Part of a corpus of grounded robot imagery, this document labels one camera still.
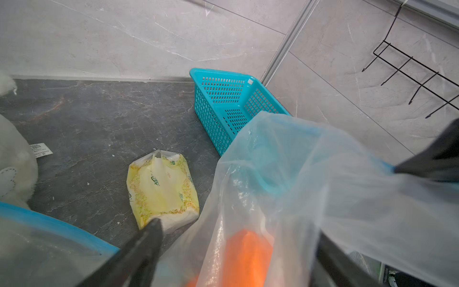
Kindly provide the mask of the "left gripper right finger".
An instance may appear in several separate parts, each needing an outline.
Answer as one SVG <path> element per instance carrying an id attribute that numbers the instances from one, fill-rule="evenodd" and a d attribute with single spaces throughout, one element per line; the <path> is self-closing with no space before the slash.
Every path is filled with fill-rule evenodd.
<path id="1" fill-rule="evenodd" d="M 311 287 L 380 287 L 330 238 L 320 233 L 316 259 L 310 276 Z"/>

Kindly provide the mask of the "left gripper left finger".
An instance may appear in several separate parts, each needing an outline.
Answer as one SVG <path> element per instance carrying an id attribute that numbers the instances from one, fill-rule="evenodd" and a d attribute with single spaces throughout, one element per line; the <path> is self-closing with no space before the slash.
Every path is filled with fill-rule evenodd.
<path id="1" fill-rule="evenodd" d="M 162 241 L 161 220 L 155 218 L 78 285 L 80 287 L 151 286 Z"/>

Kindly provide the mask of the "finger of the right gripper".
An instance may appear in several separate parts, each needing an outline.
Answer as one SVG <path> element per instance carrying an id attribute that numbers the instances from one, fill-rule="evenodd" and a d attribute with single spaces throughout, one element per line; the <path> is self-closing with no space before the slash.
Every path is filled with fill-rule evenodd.
<path id="1" fill-rule="evenodd" d="M 446 129 L 421 153 L 398 164 L 394 173 L 404 173 L 438 182 L 459 180 L 459 120 Z"/>

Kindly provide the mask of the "orange one bag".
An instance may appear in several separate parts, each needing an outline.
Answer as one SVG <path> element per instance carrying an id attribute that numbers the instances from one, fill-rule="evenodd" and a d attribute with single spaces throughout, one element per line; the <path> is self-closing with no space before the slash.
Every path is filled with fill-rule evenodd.
<path id="1" fill-rule="evenodd" d="M 242 229 L 225 239 L 219 231 L 204 257 L 201 272 L 188 287 L 262 287 L 273 252 L 268 232 Z"/>

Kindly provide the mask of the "clear zip bag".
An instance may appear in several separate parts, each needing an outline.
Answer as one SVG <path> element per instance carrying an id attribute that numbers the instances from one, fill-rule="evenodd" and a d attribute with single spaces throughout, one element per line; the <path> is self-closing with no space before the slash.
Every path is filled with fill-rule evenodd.
<path id="1" fill-rule="evenodd" d="M 73 225 L 1 203 L 3 287 L 75 287 L 118 250 Z"/>
<path id="2" fill-rule="evenodd" d="M 219 231 L 268 232 L 263 287 L 307 286 L 320 233 L 437 287 L 459 284 L 459 181 L 404 173 L 346 132 L 259 113 L 219 159 L 199 219 L 161 257 L 155 287 L 184 287 Z"/>

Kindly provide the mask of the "yellow tissue packet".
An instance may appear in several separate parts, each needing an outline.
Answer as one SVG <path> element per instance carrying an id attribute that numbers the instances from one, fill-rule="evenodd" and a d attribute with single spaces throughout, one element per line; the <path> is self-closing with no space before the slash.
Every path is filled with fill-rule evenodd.
<path id="1" fill-rule="evenodd" d="M 126 185 L 139 229 L 159 219 L 168 234 L 200 215 L 197 190 L 182 154 L 158 149 L 135 160 L 129 165 Z"/>

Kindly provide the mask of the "white plush dog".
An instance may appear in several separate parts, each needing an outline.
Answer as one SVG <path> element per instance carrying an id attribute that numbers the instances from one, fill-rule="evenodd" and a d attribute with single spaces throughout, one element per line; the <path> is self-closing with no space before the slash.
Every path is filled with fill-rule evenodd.
<path id="1" fill-rule="evenodd" d="M 38 163 L 27 140 L 1 116 L 1 201 L 29 209 L 38 180 Z"/>

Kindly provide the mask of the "teal plastic basket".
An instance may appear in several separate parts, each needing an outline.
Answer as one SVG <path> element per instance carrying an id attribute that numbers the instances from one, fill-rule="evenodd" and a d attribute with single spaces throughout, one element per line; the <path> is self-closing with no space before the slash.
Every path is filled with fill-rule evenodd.
<path id="1" fill-rule="evenodd" d="M 269 90 L 251 75 L 192 68 L 194 110 L 219 155 L 259 112 L 287 114 Z"/>

